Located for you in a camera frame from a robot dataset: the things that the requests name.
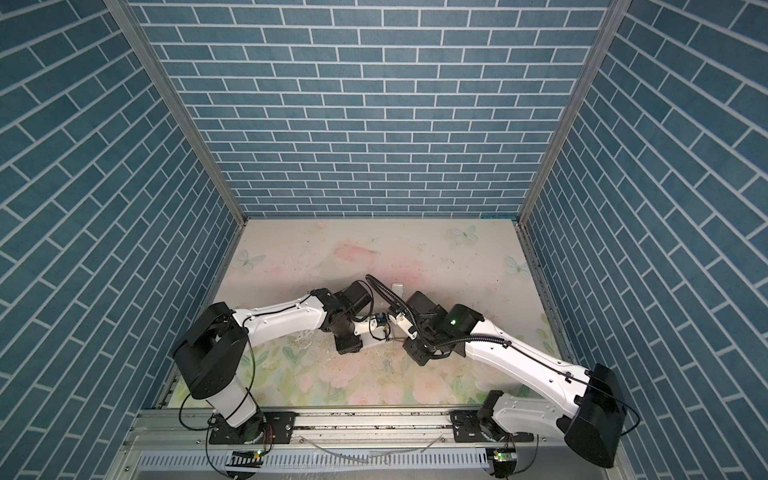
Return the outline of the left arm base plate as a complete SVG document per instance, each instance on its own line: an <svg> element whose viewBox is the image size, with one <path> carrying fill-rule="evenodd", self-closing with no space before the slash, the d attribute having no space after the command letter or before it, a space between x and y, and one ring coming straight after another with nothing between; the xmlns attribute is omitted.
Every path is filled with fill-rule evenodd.
<svg viewBox="0 0 768 480"><path fill-rule="evenodd" d="M213 445L289 444L297 414L290 411L260 411L239 427L230 426L221 414L213 417L209 442Z"/></svg>

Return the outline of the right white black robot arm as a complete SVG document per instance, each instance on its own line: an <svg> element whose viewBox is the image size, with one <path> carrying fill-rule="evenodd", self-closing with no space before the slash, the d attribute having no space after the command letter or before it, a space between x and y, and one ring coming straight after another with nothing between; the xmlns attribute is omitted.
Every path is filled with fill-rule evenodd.
<svg viewBox="0 0 768 480"><path fill-rule="evenodd" d="M490 391L476 414L486 438L504 442L517 434L549 437L598 467L613 467L629 407L610 368L557 359L513 338L465 305L445 310L421 292L399 300L389 315L406 334L404 348L418 365L457 354L537 393L535 399L524 399Z"/></svg>

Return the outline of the grey white remote control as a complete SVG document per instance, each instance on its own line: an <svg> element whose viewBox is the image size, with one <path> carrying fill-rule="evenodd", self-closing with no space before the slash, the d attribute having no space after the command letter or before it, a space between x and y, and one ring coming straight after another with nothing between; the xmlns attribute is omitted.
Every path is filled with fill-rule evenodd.
<svg viewBox="0 0 768 480"><path fill-rule="evenodd" d="M364 321L355 322L354 333L362 340L363 349L393 339L391 326L383 316L374 316Z"/></svg>

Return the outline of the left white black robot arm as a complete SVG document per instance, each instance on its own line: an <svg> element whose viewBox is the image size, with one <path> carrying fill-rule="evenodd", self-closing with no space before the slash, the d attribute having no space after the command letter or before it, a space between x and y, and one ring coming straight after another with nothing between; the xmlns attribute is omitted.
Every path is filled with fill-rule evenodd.
<svg viewBox="0 0 768 480"><path fill-rule="evenodd" d="M359 352L358 315L374 306L369 289L357 281L336 293L308 295L255 309L207 307L171 349L191 398L204 400L232 428L257 421L260 410L251 389L237 378L241 357L262 343L298 332L320 330L334 338L340 355Z"/></svg>

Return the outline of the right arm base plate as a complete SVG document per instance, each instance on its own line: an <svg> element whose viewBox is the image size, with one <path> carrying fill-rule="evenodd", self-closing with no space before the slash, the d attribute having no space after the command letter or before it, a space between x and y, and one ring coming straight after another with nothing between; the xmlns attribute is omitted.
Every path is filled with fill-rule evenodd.
<svg viewBox="0 0 768 480"><path fill-rule="evenodd" d="M478 410L459 409L449 412L454 441L456 443L480 442L533 442L535 436L528 432L510 434L497 425L489 416Z"/></svg>

